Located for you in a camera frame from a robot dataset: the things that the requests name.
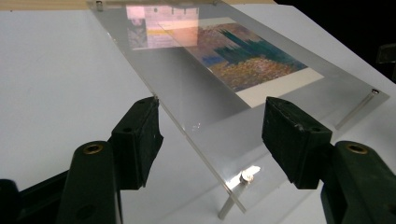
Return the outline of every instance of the transparent plastic sheet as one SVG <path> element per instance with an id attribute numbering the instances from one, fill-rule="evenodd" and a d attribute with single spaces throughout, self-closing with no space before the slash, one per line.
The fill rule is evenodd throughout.
<path id="1" fill-rule="evenodd" d="M 242 211 L 287 180 L 262 142 L 264 104 L 248 105 L 213 76 L 187 50 L 199 36 L 181 41 L 169 35 L 164 21 L 182 21 L 194 27 L 203 20 L 229 18 L 321 74 L 321 79 L 279 97 L 322 122 L 333 131 L 333 139 L 389 98 L 379 90 L 364 100 L 375 87 L 222 2 L 98 3 L 89 2 L 92 13 Z M 351 111 L 355 112 L 340 126 Z M 254 180 L 241 195 L 233 194 L 240 184 L 241 171 L 252 167 L 260 168 Z"/>

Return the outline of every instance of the clear acrylic panel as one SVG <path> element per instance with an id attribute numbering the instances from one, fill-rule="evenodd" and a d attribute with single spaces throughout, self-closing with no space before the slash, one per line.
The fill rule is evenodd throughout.
<path id="1" fill-rule="evenodd" d="M 389 98 L 223 2 L 88 3 L 242 211 L 287 180 L 262 142 L 265 96 L 293 102 L 333 139 Z M 262 72 L 271 78 L 246 79 Z M 240 193 L 242 171 L 254 180 Z"/>

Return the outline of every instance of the drilled hole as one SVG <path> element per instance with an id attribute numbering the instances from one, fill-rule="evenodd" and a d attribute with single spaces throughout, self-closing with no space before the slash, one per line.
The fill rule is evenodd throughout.
<path id="1" fill-rule="evenodd" d="M 358 147 L 355 145 L 347 146 L 347 149 L 349 149 L 350 151 L 352 151 L 354 153 L 358 153 L 358 154 L 367 154 L 367 152 L 368 152 L 367 148 Z"/>
<path id="2" fill-rule="evenodd" d="M 379 90 L 372 89 L 372 93 L 374 93 L 374 94 L 379 94 Z"/>
<path id="3" fill-rule="evenodd" d="M 102 145 L 90 145 L 90 146 L 85 147 L 83 152 L 85 154 L 91 155 L 91 154 L 95 154 L 95 153 L 102 151 L 102 149 L 103 149 Z"/>

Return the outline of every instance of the colorful artwork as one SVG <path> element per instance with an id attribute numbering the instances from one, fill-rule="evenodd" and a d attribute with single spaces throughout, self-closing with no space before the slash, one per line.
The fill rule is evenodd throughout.
<path id="1" fill-rule="evenodd" d="M 188 27 L 177 29 L 177 32 L 175 29 L 168 30 L 170 35 L 190 31 Z M 322 77 L 307 68 L 305 64 L 228 18 L 202 20 L 195 32 L 198 36 L 197 45 L 184 46 L 185 49 L 251 107 L 264 103 L 267 95 L 279 96 Z M 176 35 L 173 38 L 179 43 L 183 42 Z M 301 75 L 301 71 L 304 70 L 307 70 L 308 77 Z M 274 87 L 263 85 L 296 73 L 300 74 L 297 77 L 299 80 L 297 82 L 286 80 L 283 86 L 276 87 L 283 89 L 278 93 L 267 92 Z"/>

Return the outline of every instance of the metal post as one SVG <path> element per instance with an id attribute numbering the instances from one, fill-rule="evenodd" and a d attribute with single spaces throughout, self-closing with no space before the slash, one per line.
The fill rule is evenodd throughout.
<path id="1" fill-rule="evenodd" d="M 372 91 L 357 105 L 353 108 L 337 125 L 335 129 L 339 130 L 344 126 L 350 119 L 352 119 L 365 105 L 367 105 L 376 95 L 380 93 L 379 90 L 372 89 Z"/>
<path id="2" fill-rule="evenodd" d="M 249 174 L 247 171 L 242 171 L 241 175 L 239 177 L 239 181 L 240 181 L 240 183 L 233 189 L 233 195 L 236 198 L 241 196 L 242 192 L 245 190 L 245 188 L 248 186 L 248 184 L 250 184 L 253 181 L 253 175 Z M 231 195 L 230 195 L 218 213 L 219 219 L 224 220 L 224 218 L 227 216 L 227 214 L 233 208 L 234 204 L 235 204 L 235 202 L 233 201 L 233 197 L 231 197 Z"/>

